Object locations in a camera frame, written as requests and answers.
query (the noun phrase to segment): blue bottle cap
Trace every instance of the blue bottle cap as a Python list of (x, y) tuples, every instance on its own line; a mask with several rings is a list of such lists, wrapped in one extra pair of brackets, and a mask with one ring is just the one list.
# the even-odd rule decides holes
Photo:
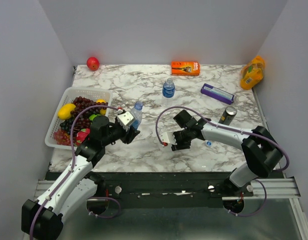
[(136, 103), (135, 103), (135, 106), (134, 106), (134, 108), (136, 109), (136, 110), (142, 110), (143, 109), (143, 103), (141, 102), (141, 101), (137, 101)]

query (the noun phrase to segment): water bottle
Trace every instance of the water bottle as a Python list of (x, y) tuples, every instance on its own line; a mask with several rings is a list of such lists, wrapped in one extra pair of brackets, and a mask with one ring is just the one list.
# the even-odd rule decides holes
[(175, 94), (175, 85), (171, 78), (167, 79), (163, 85), (162, 105), (170, 107), (172, 105), (172, 97)]
[(137, 129), (140, 123), (142, 122), (142, 117), (143, 117), (143, 103), (140, 101), (137, 101), (135, 103), (135, 106), (133, 109), (130, 111), (130, 113), (134, 116), (135, 121), (133, 122), (132, 126)]

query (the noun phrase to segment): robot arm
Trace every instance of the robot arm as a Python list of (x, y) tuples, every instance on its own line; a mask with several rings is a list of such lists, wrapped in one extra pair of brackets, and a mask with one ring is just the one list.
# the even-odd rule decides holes
[(133, 122), (133, 115), (125, 111), (121, 111), (115, 123), (109, 122), (106, 116), (96, 117), (90, 134), (75, 152), (75, 165), (71, 163), (46, 192), (35, 201), (28, 199), (22, 206), (22, 231), (29, 234), (34, 216), (41, 208), (33, 236), (38, 240), (57, 239), (68, 216), (95, 195), (98, 184), (85, 177), (105, 155), (105, 147), (117, 140), (129, 144), (140, 133), (131, 126)]
[(221, 142), (244, 152), (246, 163), (232, 171), (223, 183), (223, 191), (237, 192), (257, 177), (267, 178), (283, 157), (283, 154), (266, 140), (254, 135), (243, 134), (254, 133), (275, 141), (267, 129), (262, 126), (255, 129), (230, 127), (237, 130), (233, 132), (221, 128), (221, 126), (228, 126), (211, 121), (211, 119), (208, 120), (214, 124), (206, 123), (203, 119), (196, 121), (185, 110), (177, 114), (174, 120), (184, 129), (160, 135), (164, 143), (172, 145), (173, 151), (189, 149), (191, 140), (200, 139)]

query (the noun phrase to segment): purple box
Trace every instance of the purple box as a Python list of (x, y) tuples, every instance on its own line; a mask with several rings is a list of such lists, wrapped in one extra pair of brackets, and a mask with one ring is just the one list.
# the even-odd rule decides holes
[(229, 105), (236, 100), (235, 95), (209, 84), (204, 84), (200, 92)]

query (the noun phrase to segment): marble table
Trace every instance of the marble table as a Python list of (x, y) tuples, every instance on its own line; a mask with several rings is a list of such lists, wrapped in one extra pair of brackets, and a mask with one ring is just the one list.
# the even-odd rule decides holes
[[(238, 113), (231, 126), (252, 129), (262, 125), (252, 91), (239, 87), (241, 69), (241, 65), (202, 65), (199, 76), (172, 76), (176, 86), (173, 105), (195, 109), (218, 121), (227, 104), (200, 93), (203, 84), (208, 83), (237, 96), (232, 106)], [(161, 91), (169, 77), (169, 65), (103, 65), (95, 72), (89, 71), (85, 65), (77, 67), (74, 87), (111, 90), (112, 106), (124, 109), (132, 108), (138, 100), (144, 104), (140, 135), (130, 145), (118, 141), (107, 146), (105, 156), (94, 168), (95, 172), (219, 172), (232, 171), (245, 162), (240, 150), (219, 142), (206, 146), (196, 139), (192, 141), (191, 149), (175, 152), (158, 143), (155, 120), (165, 109), (161, 106)], [(173, 120), (179, 111), (171, 110), (161, 118), (160, 133), (180, 129)], [(109, 118), (113, 121), (113, 112), (109, 113)], [(63, 171), (70, 160), (69, 150), (55, 149), (50, 171)]]

